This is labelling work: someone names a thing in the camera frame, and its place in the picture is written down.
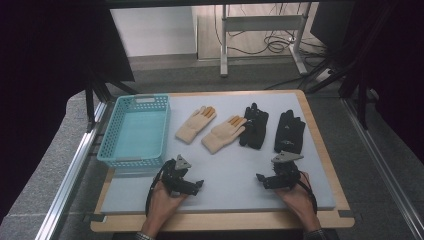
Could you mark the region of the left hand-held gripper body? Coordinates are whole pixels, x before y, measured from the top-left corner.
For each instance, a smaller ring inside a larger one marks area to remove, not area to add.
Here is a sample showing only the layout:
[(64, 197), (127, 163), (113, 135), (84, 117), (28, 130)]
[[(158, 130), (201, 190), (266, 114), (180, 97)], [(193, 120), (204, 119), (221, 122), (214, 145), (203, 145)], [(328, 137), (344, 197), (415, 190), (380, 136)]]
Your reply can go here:
[(181, 193), (183, 188), (190, 188), (183, 179), (191, 164), (184, 157), (178, 155), (176, 159), (168, 160), (163, 166), (162, 182), (169, 193)]

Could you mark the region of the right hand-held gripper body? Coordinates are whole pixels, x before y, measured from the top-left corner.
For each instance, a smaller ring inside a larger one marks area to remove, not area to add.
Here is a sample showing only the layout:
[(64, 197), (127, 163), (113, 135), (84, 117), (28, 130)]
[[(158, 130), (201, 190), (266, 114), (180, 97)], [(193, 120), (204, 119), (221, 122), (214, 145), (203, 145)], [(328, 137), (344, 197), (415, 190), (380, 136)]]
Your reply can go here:
[(279, 184), (280, 188), (293, 188), (300, 179), (300, 171), (298, 170), (295, 160), (302, 159), (303, 156), (296, 153), (281, 151), (271, 162), (275, 176), (278, 176), (279, 181), (272, 183)]

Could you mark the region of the black glove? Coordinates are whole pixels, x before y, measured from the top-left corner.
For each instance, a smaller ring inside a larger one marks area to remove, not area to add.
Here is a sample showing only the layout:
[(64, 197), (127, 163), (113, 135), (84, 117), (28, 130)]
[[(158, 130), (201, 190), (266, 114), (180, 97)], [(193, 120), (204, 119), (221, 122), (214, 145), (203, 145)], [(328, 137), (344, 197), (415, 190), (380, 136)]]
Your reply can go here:
[(294, 116), (292, 110), (283, 112), (276, 131), (274, 151), (300, 154), (303, 148), (305, 126), (306, 124), (299, 117)]
[(247, 122), (243, 124), (245, 130), (239, 137), (239, 144), (259, 150), (266, 136), (269, 114), (260, 110), (257, 104), (253, 103), (246, 108), (244, 118)]

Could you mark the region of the teal plastic mesh basket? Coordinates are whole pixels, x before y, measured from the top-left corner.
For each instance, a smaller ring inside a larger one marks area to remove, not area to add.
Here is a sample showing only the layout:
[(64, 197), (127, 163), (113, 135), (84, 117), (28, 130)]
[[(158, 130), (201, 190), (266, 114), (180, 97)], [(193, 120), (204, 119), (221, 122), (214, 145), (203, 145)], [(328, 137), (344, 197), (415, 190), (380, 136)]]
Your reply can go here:
[(97, 159), (112, 168), (157, 168), (166, 153), (170, 120), (167, 94), (120, 96)]

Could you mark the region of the beige knit glove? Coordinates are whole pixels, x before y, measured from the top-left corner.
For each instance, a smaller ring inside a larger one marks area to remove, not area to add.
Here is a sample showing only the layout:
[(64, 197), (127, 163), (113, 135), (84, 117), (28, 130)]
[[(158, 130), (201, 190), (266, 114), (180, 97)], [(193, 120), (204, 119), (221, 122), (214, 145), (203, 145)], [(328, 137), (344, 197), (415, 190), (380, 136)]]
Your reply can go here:
[(177, 130), (175, 136), (190, 144), (194, 138), (202, 131), (214, 118), (216, 117), (216, 110), (212, 106), (202, 106), (197, 109), (193, 114), (181, 125)]
[(213, 127), (201, 140), (211, 154), (215, 154), (226, 145), (232, 143), (244, 132), (247, 119), (238, 115), (231, 116), (223, 123)]

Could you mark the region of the person's right hand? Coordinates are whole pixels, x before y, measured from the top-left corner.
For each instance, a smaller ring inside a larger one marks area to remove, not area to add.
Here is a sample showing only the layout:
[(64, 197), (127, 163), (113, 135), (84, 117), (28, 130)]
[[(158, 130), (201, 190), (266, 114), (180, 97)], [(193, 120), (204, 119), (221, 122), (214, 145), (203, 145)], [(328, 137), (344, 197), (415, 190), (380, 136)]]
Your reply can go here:
[(292, 189), (276, 189), (275, 193), (299, 219), (307, 233), (321, 228), (319, 219), (314, 212), (313, 201), (301, 185), (297, 184)]

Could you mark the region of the person's left hand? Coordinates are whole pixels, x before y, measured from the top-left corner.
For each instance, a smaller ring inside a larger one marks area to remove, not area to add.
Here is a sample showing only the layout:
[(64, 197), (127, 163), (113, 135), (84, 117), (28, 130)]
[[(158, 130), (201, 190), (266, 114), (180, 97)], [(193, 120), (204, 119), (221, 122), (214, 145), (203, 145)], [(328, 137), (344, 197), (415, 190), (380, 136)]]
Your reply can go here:
[(162, 226), (175, 214), (179, 206), (187, 199), (187, 195), (171, 196), (164, 184), (159, 181), (153, 189), (149, 205), (149, 213), (141, 232), (155, 238)]

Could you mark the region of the black stand legs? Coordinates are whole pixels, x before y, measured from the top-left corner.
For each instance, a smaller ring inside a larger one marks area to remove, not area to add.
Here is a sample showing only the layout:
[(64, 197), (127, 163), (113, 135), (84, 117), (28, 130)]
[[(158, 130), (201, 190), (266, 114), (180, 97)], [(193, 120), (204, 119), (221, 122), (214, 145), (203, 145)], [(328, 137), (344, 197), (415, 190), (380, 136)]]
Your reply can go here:
[(123, 90), (128, 94), (137, 94), (137, 91), (135, 89), (125, 85), (121, 81), (101, 76), (100, 74), (95, 73), (91, 69), (88, 70), (88, 73), (89, 79), (86, 81), (85, 88), (86, 112), (88, 121), (86, 130), (87, 133), (91, 132), (96, 125), (93, 95), (96, 95), (102, 103), (107, 103), (113, 99), (112, 94), (107, 88), (107, 83), (112, 84), (113, 86)]
[(310, 87), (307, 92), (315, 93), (345, 77), (338, 94), (341, 98), (349, 98), (357, 91), (357, 119), (367, 128), (366, 85), (360, 67), (366, 56), (373, 15), (369, 14), (364, 3), (365, 0), (331, 0), (319, 3), (311, 33), (328, 48), (324, 66), (332, 66), (335, 71), (322, 82)]

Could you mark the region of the white power strip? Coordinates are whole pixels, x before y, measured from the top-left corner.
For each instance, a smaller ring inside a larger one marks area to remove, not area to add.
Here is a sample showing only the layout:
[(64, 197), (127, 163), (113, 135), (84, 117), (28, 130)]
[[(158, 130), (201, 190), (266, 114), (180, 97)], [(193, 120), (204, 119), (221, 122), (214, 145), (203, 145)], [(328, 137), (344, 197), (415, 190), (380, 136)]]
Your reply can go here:
[(331, 75), (333, 74), (333, 70), (330, 68), (325, 69), (324, 71), (322, 71), (317, 77), (316, 77), (316, 81), (317, 82), (322, 82), (324, 80), (326, 80), (327, 78), (329, 78)]

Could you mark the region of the white panel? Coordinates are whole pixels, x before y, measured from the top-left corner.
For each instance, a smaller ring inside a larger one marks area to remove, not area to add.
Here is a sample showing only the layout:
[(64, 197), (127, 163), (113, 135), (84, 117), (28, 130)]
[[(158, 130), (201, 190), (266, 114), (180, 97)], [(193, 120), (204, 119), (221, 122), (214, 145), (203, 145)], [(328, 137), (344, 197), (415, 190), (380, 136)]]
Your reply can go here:
[(110, 10), (128, 57), (197, 52), (191, 7)]

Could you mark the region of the dark curtain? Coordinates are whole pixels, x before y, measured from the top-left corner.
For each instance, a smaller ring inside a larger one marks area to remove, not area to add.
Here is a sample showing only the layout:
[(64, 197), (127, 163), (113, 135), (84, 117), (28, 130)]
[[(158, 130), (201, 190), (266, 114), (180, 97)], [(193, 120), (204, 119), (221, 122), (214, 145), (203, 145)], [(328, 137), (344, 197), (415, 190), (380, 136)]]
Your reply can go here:
[(356, 0), (352, 19), (363, 25), (393, 6), (365, 57), (376, 110), (424, 163), (424, 0)]
[(132, 78), (106, 0), (0, 0), (0, 223), (68, 100), (93, 80)]

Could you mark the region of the aluminium rail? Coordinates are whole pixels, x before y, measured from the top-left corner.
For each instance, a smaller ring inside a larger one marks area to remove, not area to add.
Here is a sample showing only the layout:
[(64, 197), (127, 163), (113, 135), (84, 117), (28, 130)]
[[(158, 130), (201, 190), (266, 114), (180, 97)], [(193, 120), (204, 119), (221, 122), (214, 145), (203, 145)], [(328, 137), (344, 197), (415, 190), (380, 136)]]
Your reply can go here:
[(86, 103), (69, 100), (65, 118), (42, 160), (52, 196), (35, 240), (99, 240), (91, 229), (105, 169), (94, 158), (98, 130), (87, 129)]
[(342, 99), (341, 103), (345, 106), (349, 118), (351, 119), (358, 135), (365, 145), (368, 154), (370, 155), (377, 171), (379, 172), (386, 188), (388, 189), (393, 201), (398, 207), (402, 217), (404, 218), (408, 228), (410, 229), (415, 240), (424, 240), (424, 220), (419, 215), (415, 206), (412, 204), (409, 197), (401, 188), (401, 185), (389, 168), (383, 154), (376, 145), (374, 139), (368, 130), (366, 130), (360, 121), (357, 119), (357, 110), (349, 101)]

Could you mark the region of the white metal desk frame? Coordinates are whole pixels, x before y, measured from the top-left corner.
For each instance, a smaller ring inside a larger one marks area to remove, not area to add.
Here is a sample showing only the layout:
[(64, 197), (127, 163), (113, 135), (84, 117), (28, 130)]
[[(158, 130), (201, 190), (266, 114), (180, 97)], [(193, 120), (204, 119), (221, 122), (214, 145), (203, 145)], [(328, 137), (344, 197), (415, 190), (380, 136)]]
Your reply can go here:
[(292, 43), (288, 46), (292, 58), (301, 75), (307, 74), (307, 69), (300, 56), (300, 43), (306, 27), (312, 3), (308, 2), (302, 14), (298, 15), (278, 15), (278, 16), (253, 16), (253, 17), (228, 17), (227, 6), (222, 6), (221, 17), (221, 52), (220, 52), (220, 76), (228, 76), (228, 54), (227, 54), (227, 33), (235, 31), (273, 31), (284, 30), (294, 31), (296, 35), (292, 38)]

